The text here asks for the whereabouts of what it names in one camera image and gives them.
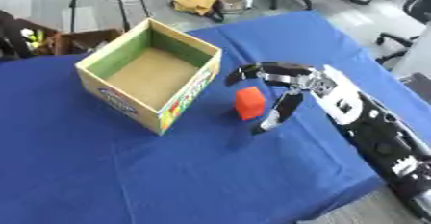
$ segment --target box wall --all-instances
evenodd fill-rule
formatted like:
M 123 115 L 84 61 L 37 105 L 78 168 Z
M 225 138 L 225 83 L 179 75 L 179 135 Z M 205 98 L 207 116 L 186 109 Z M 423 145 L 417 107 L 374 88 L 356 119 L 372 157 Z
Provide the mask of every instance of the box wall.
M 176 31 L 153 19 L 149 19 L 149 21 L 152 29 L 161 32 L 169 37 L 173 37 L 187 45 L 192 45 L 194 48 L 199 49 L 200 51 L 208 54 L 209 56 L 213 56 L 218 51 L 218 48 L 205 42 L 204 40 Z
M 146 29 L 137 37 L 130 38 L 112 54 L 90 65 L 88 70 L 96 76 L 106 79 L 137 58 L 150 44 L 151 30 Z
M 205 65 L 211 58 L 211 55 L 154 29 L 151 32 L 151 46 L 167 51 L 177 58 L 199 68 Z
M 160 129 L 164 133 L 218 74 L 221 51 L 216 53 L 195 76 L 159 111 Z
M 101 80 L 91 76 L 86 70 L 78 68 L 78 74 L 85 89 L 105 101 L 115 109 L 126 114 L 138 123 L 144 125 L 153 132 L 160 134 L 159 117 L 154 111 L 147 109 L 140 102 L 133 100 L 126 93 L 116 90 L 107 83 L 103 83 Z

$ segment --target chair wheel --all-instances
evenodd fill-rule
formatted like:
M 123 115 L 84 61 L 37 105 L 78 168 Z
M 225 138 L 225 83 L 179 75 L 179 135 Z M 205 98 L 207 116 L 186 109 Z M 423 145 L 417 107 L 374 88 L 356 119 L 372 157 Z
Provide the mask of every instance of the chair wheel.
M 377 40 L 375 41 L 377 45 L 382 45 L 384 42 L 385 42 L 385 39 L 382 37 L 378 37 Z

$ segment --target open box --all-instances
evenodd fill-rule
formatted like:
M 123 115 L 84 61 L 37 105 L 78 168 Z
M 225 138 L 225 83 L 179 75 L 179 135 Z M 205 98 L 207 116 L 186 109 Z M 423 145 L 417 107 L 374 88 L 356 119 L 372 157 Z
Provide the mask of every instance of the open box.
M 146 19 L 76 63 L 85 89 L 161 135 L 218 73 L 221 50 Z

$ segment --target red cube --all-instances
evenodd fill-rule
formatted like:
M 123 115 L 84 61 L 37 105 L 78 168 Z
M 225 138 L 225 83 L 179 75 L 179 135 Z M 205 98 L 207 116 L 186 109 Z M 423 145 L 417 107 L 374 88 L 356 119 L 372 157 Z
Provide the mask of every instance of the red cube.
M 266 107 L 266 99 L 257 87 L 238 90 L 236 93 L 235 109 L 242 120 L 249 120 L 261 116 Z

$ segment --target yellow bag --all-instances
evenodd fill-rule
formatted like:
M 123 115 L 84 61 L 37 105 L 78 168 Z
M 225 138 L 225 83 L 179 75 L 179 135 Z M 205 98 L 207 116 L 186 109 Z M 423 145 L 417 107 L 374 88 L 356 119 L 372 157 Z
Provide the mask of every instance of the yellow bag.
M 196 13 L 200 16 L 210 17 L 217 22 L 224 19 L 218 0 L 173 0 L 172 4 L 178 12 Z

